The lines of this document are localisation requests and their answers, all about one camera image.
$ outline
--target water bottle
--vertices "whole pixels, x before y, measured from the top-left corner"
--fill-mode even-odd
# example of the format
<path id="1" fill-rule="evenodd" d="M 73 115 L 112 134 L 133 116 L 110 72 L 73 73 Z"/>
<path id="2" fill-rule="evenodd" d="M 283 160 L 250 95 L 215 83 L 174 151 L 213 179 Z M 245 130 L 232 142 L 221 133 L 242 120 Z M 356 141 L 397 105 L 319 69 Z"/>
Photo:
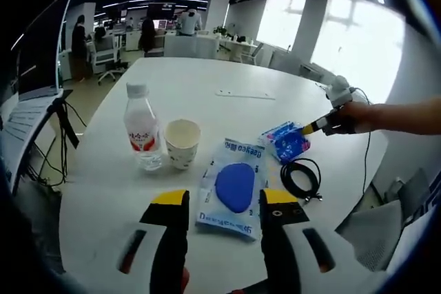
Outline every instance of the water bottle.
<path id="1" fill-rule="evenodd" d="M 145 84 L 127 83 L 124 123 L 138 164 L 148 171 L 161 167 L 161 140 L 158 119 L 147 99 Z"/>

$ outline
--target person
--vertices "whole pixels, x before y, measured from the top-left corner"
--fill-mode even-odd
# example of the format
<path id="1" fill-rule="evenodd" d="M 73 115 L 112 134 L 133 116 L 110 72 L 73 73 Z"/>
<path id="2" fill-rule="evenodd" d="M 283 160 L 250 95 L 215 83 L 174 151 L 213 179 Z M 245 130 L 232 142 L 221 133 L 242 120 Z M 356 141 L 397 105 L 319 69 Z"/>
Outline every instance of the person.
<path id="1" fill-rule="evenodd" d="M 139 39 L 139 48 L 144 51 L 144 57 L 146 57 L 147 53 L 154 48 L 155 36 L 156 30 L 154 29 L 153 20 L 148 17 L 143 21 L 141 37 Z"/>
<path id="2" fill-rule="evenodd" d="M 105 28 L 104 27 L 97 27 L 95 29 L 95 36 L 94 36 L 95 41 L 97 43 L 102 42 L 104 36 L 105 36 Z"/>
<path id="3" fill-rule="evenodd" d="M 338 115 L 356 120 L 356 132 L 359 133 L 382 129 L 421 135 L 441 134 L 441 97 L 412 105 L 351 102 Z"/>
<path id="4" fill-rule="evenodd" d="M 178 19 L 179 36 L 194 36 L 195 30 L 202 29 L 201 15 L 195 8 L 190 8 L 187 12 L 181 14 Z"/>
<path id="5" fill-rule="evenodd" d="M 88 47 L 86 45 L 84 21 L 84 15 L 80 15 L 76 20 L 72 31 L 71 45 L 73 62 L 72 75 L 75 80 L 80 82 L 92 75 L 92 71 L 87 62 Z"/>

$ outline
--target white cabinet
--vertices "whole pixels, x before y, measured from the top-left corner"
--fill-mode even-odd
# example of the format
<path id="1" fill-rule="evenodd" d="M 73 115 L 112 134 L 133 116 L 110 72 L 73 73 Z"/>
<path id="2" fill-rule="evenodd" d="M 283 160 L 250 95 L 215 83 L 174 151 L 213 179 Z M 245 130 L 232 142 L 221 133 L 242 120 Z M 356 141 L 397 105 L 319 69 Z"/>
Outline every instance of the white cabinet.
<path id="1" fill-rule="evenodd" d="M 125 50 L 136 51 L 138 50 L 138 42 L 141 37 L 140 30 L 134 30 L 125 34 Z"/>

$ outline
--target white pillar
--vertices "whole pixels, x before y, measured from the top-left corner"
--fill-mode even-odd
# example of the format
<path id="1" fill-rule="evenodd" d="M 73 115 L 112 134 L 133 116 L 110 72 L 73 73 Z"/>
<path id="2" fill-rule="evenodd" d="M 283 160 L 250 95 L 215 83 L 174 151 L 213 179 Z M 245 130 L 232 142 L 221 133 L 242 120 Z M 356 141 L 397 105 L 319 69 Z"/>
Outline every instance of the white pillar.
<path id="1" fill-rule="evenodd" d="M 229 0 L 209 0 L 207 6 L 207 20 L 205 29 L 213 31 L 215 27 L 222 26 L 227 15 Z"/>
<path id="2" fill-rule="evenodd" d="M 310 63 L 326 14 L 328 0 L 306 0 L 291 53 Z"/>

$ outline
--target hand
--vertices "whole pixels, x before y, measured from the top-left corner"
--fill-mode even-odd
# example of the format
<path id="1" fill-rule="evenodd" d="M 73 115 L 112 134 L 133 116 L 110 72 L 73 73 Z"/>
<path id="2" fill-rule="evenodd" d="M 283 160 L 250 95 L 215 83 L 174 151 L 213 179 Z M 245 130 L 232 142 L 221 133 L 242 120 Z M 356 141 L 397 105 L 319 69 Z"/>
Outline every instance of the hand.
<path id="1" fill-rule="evenodd" d="M 352 101 L 343 106 L 342 109 L 338 111 L 338 116 L 345 117 L 349 116 L 356 122 L 355 131 L 357 134 L 370 132 L 376 130 L 376 122 L 374 115 L 374 105 L 367 105 L 365 103 L 359 103 Z"/>

